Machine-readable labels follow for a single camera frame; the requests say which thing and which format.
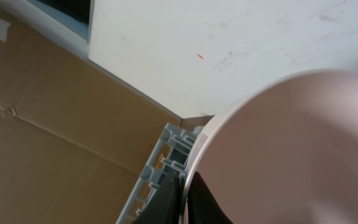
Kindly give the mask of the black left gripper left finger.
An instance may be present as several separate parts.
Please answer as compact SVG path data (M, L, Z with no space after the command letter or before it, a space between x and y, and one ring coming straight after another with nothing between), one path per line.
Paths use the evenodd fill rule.
M178 224L181 181L176 174L167 174L145 210L133 224Z

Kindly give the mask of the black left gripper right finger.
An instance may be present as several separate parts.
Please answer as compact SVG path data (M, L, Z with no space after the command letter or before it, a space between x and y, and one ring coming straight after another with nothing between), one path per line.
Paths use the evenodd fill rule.
M187 204L188 224L232 224L198 172L193 176Z

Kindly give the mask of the pink white bowl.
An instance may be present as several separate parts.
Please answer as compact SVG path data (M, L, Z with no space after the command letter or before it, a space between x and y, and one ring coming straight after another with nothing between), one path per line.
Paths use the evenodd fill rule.
M290 75L217 113L191 150L234 223L358 223L358 74Z

